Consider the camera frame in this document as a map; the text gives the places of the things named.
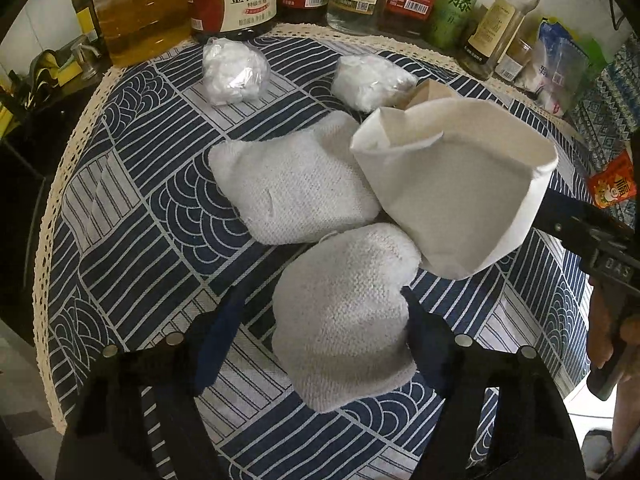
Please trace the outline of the person's right hand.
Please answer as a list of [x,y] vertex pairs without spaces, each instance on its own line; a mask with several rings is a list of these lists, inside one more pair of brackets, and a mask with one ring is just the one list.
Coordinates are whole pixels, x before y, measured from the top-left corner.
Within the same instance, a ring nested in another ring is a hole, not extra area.
[[[612,358],[612,320],[605,304],[602,287],[594,279],[589,309],[589,332],[587,354],[591,364],[597,368]],[[627,318],[620,326],[620,339],[628,346],[639,345],[639,317]],[[625,375],[617,384],[616,404],[612,425],[612,445],[615,455],[623,452],[627,442],[639,428],[639,352],[626,368]]]

